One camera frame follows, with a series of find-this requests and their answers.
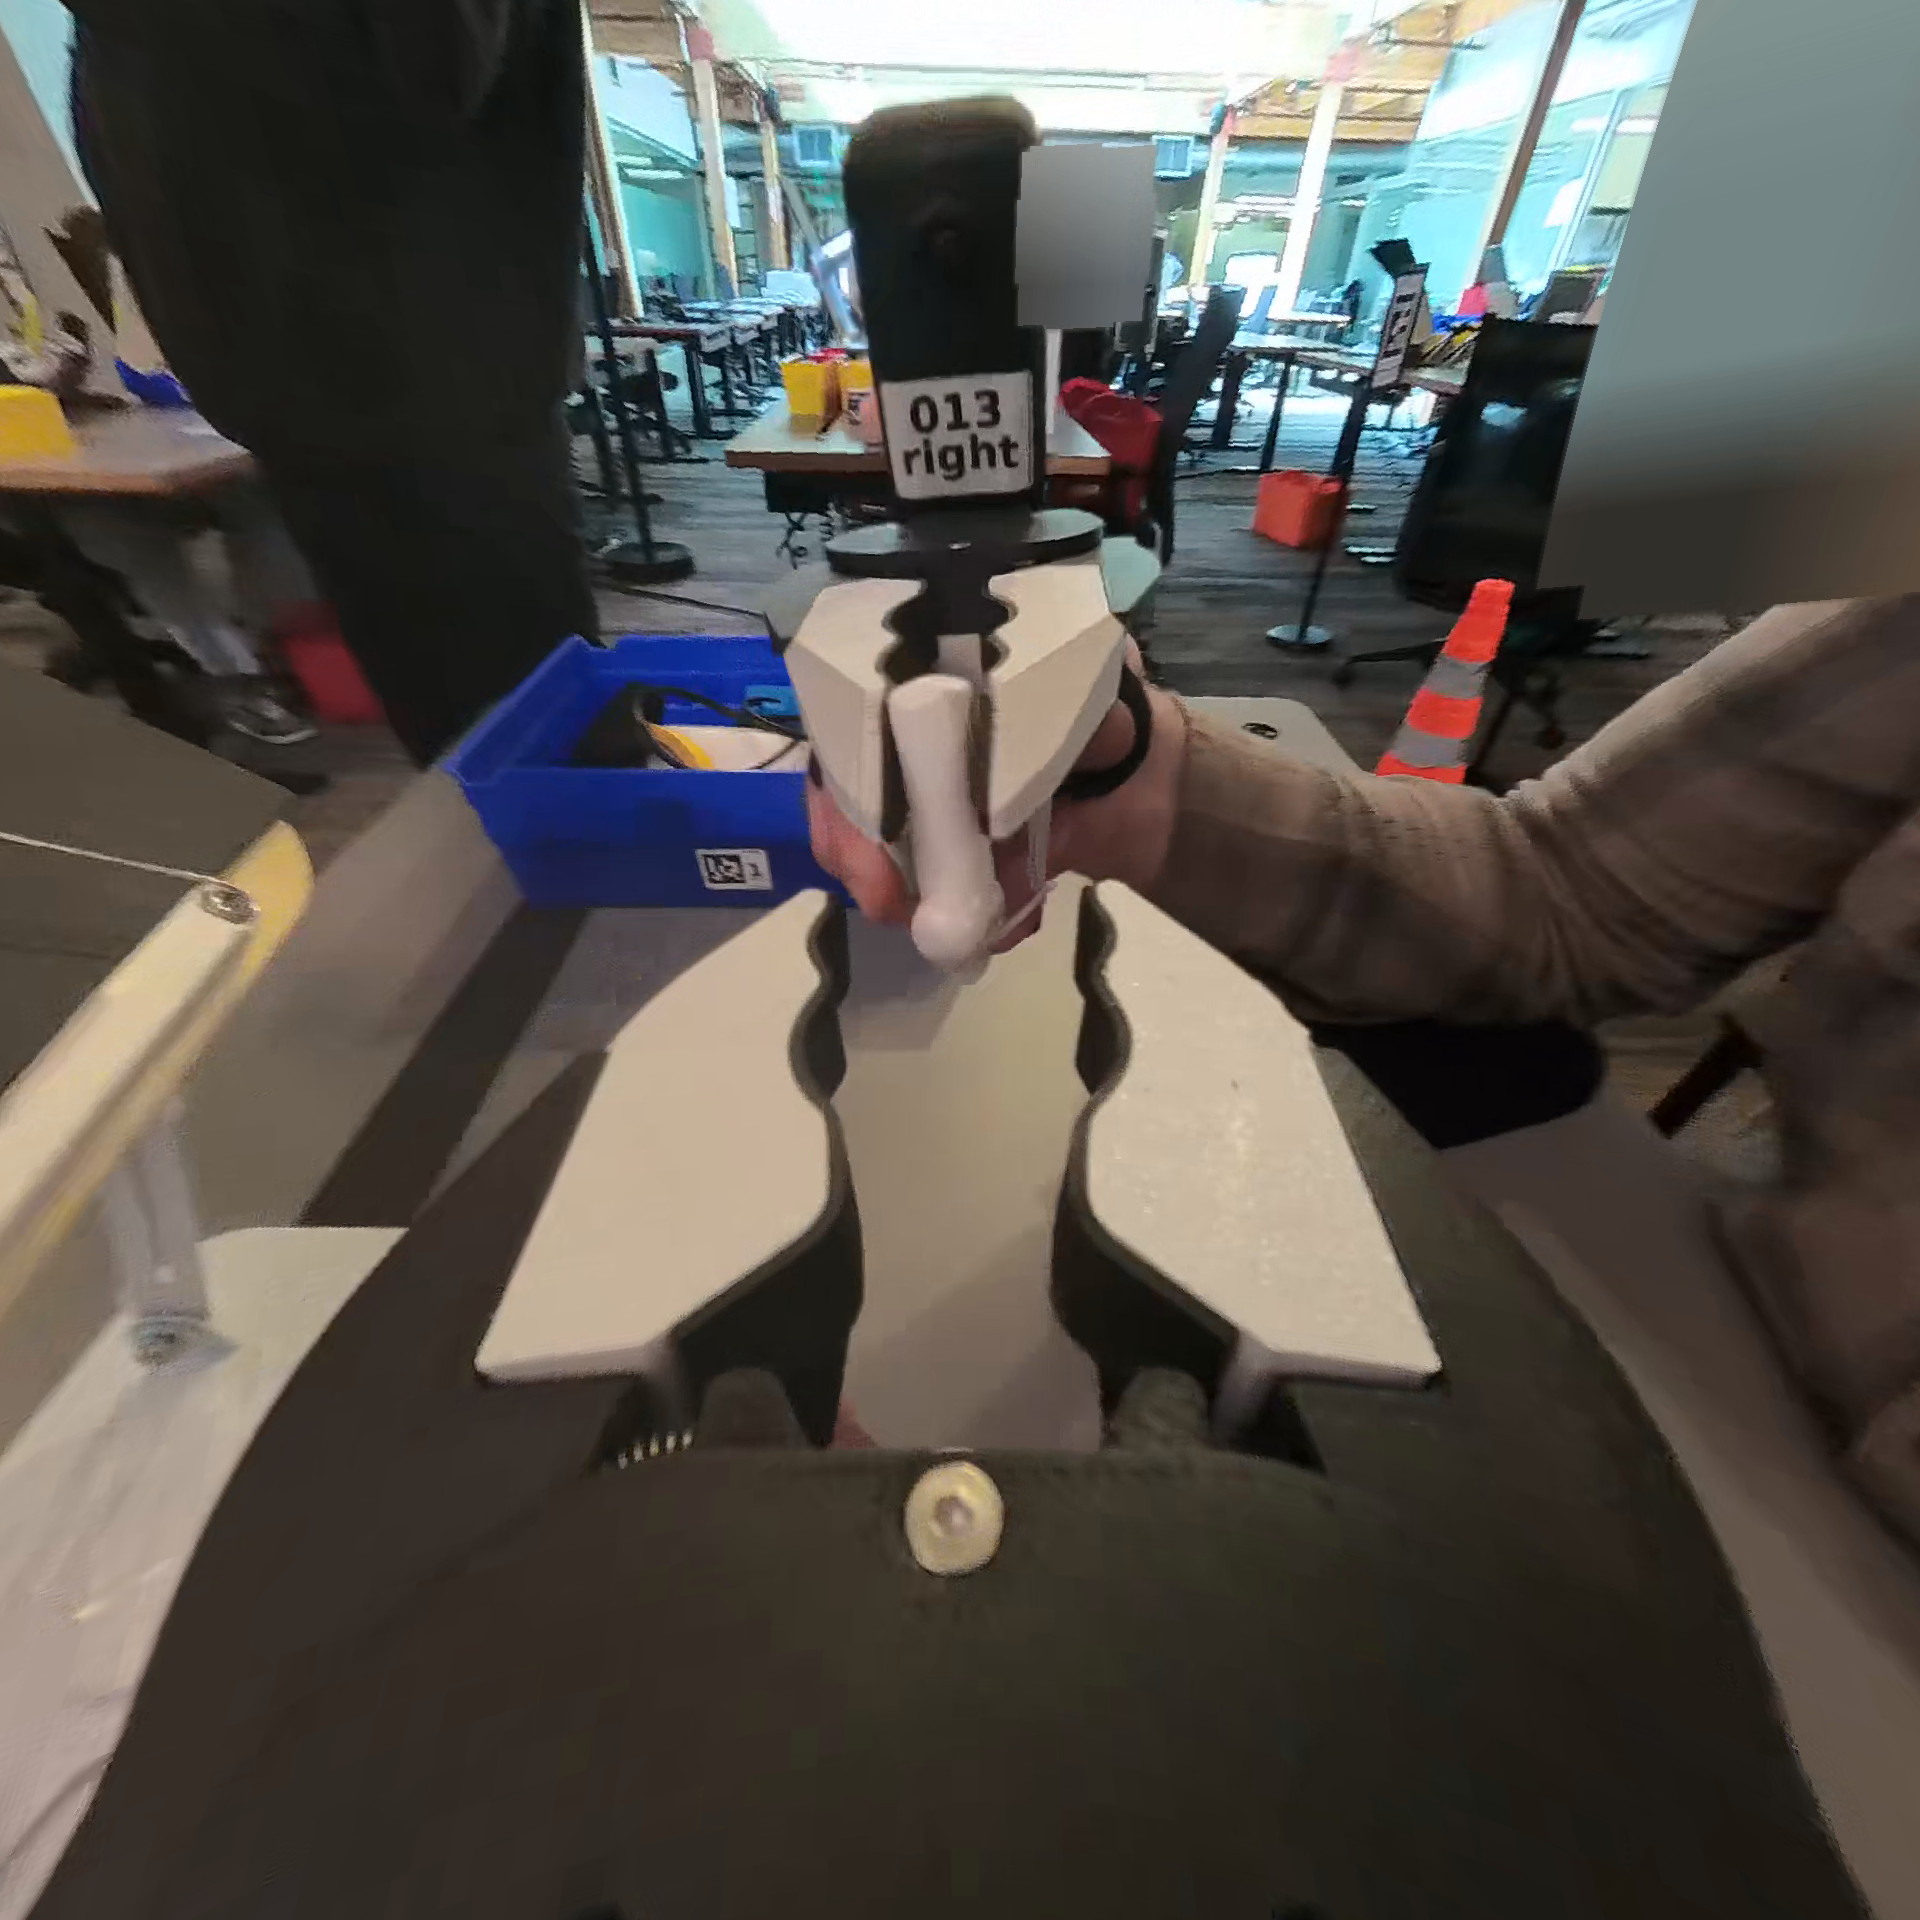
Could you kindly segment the person's right forearm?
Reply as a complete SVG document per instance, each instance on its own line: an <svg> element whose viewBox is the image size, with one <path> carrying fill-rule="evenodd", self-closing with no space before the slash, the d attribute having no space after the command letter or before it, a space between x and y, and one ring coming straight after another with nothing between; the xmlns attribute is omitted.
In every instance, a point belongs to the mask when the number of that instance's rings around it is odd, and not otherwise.
<svg viewBox="0 0 1920 1920"><path fill-rule="evenodd" d="M1680 1013L1786 954L1821 1048L1916 1048L1916 597L1766 612L1508 794L1171 713L1147 894L1312 1018Z"/></svg>

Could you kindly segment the white rounded pad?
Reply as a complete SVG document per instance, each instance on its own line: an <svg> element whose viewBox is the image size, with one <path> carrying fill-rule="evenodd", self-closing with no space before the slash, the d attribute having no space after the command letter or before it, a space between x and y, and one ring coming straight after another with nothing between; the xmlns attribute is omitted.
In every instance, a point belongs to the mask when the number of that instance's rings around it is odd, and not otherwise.
<svg viewBox="0 0 1920 1920"><path fill-rule="evenodd" d="M29 1915L124 1734L185 1564L266 1412L398 1228L203 1243L211 1336L110 1326L2 1465L2 1915Z"/></svg>

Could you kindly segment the red bag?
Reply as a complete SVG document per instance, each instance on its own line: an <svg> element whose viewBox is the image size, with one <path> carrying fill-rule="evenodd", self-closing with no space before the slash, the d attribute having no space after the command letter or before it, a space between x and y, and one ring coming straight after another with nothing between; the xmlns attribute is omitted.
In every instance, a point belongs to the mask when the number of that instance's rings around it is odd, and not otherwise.
<svg viewBox="0 0 1920 1920"><path fill-rule="evenodd" d="M285 668L307 707L327 728L380 728L385 711L325 609L289 618L277 634Z"/></svg>

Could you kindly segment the black wood-rimmed board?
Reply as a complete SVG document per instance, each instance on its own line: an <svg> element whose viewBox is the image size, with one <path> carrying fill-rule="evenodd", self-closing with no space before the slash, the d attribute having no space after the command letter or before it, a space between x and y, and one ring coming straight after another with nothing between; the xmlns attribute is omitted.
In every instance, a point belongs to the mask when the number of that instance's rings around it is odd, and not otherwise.
<svg viewBox="0 0 1920 1920"><path fill-rule="evenodd" d="M264 917L258 974L178 1092L68 1232L4 1299L4 1442L114 1319L100 1213L143 1146L178 1147L183 1236L292 1222L339 1155L324 1073L297 1037L321 871L287 797L205 750L4 668L4 1095L178 899L205 880Z"/></svg>

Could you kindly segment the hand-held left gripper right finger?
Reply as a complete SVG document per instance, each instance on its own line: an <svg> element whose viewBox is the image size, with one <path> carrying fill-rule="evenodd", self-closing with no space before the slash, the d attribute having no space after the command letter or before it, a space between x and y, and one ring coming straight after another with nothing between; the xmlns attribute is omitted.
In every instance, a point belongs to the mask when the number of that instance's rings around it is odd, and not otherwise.
<svg viewBox="0 0 1920 1920"><path fill-rule="evenodd" d="M1088 1105L1063 1221L1109 1274L1219 1349L1214 1436L1290 1382L1425 1390L1442 1359L1308 1028L1117 884L1075 948Z"/></svg>

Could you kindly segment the person's right hand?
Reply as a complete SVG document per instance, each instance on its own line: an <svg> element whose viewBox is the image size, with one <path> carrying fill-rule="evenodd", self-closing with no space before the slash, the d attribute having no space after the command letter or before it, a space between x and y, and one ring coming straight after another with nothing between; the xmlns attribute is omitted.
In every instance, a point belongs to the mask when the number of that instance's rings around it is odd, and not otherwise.
<svg viewBox="0 0 1920 1920"><path fill-rule="evenodd" d="M1043 922L1045 884L1064 876L1120 882L1145 893L1164 866L1189 745L1189 715L1166 687L1147 685L1149 740L1131 777L1093 798L1055 798L1048 824L1043 877L1029 862L1026 829L995 848L1002 891L1002 929L995 951L1030 940ZM883 844L864 838L809 770L806 822L811 856L858 912L881 927L908 927L917 908L913 885Z"/></svg>

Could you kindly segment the blue plastic bin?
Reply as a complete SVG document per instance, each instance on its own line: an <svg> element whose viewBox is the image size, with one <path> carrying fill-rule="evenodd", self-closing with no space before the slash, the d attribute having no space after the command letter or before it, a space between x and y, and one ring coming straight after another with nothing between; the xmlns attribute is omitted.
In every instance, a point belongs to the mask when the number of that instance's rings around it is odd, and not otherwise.
<svg viewBox="0 0 1920 1920"><path fill-rule="evenodd" d="M566 638L445 757L529 906L763 909L837 893L768 637Z"/></svg>

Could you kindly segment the black office chair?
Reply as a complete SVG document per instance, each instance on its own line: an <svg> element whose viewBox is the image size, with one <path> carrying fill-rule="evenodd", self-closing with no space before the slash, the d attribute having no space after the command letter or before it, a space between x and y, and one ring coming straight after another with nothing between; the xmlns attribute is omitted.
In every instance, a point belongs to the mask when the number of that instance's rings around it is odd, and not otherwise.
<svg viewBox="0 0 1920 1920"><path fill-rule="evenodd" d="M1203 317L1174 359L1162 395L1153 400L1121 395L1080 378L1064 382L1060 411L1109 457L1098 478L1060 478L1048 484L1050 507L1098 516L1113 537L1133 537L1161 564L1174 560L1174 481L1189 427L1210 395L1242 317L1243 292L1216 286Z"/></svg>
<svg viewBox="0 0 1920 1920"><path fill-rule="evenodd" d="M1488 579L1513 598L1497 683L1549 683L1595 634L1582 591L1539 584L1574 416L1593 359L1591 325L1482 325L1405 512L1390 581L1432 614L1460 614Z"/></svg>

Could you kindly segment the orange traffic cone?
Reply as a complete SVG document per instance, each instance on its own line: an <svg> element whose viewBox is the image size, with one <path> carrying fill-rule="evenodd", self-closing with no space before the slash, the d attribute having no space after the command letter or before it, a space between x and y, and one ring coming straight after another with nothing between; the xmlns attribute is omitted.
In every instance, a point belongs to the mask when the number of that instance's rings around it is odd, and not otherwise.
<svg viewBox="0 0 1920 1920"><path fill-rule="evenodd" d="M1482 579L1414 695L1375 777L1464 786L1485 681L1501 653L1515 586Z"/></svg>

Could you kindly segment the person's plaid shirt torso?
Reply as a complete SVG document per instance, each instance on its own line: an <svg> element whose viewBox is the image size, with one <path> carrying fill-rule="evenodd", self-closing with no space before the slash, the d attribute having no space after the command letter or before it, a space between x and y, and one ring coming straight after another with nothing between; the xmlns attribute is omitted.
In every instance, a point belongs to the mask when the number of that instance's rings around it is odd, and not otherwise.
<svg viewBox="0 0 1920 1920"><path fill-rule="evenodd" d="M1854 1491L1918 1542L1916 1001L1790 974L1749 1007L1777 1121L1773 1176L1721 1238Z"/></svg>

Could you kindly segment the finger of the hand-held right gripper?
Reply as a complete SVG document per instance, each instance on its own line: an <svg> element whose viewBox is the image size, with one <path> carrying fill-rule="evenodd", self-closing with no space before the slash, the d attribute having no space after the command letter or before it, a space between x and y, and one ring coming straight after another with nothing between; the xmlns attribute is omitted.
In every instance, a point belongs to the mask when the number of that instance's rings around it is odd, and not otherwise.
<svg viewBox="0 0 1920 1920"><path fill-rule="evenodd" d="M1004 612L988 668L984 822L1015 832L1050 803L1120 696L1126 633L1098 564L1040 564L996 576Z"/></svg>
<svg viewBox="0 0 1920 1920"><path fill-rule="evenodd" d="M919 803L938 794L938 680L915 660L894 677L894 619L921 595L915 579L833 579L784 653L822 787L896 851L915 848Z"/></svg>

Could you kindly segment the orange bin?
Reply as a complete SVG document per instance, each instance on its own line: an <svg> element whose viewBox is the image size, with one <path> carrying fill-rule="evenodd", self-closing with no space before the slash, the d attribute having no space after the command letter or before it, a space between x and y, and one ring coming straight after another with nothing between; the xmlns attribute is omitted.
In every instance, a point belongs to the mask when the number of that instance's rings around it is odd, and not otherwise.
<svg viewBox="0 0 1920 1920"><path fill-rule="evenodd" d="M1249 529L1277 547L1323 554L1339 534L1349 503L1344 478L1275 468L1258 476Z"/></svg>

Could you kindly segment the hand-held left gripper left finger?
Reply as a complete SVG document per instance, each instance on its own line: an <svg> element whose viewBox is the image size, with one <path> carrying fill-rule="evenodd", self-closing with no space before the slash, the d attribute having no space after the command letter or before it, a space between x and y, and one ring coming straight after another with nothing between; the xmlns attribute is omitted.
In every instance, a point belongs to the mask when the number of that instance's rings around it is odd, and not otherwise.
<svg viewBox="0 0 1920 1920"><path fill-rule="evenodd" d="M848 974L840 906L794 894L627 1021L481 1337L484 1380L640 1380L680 1424L757 1370L833 1442L863 1308L833 1110Z"/></svg>

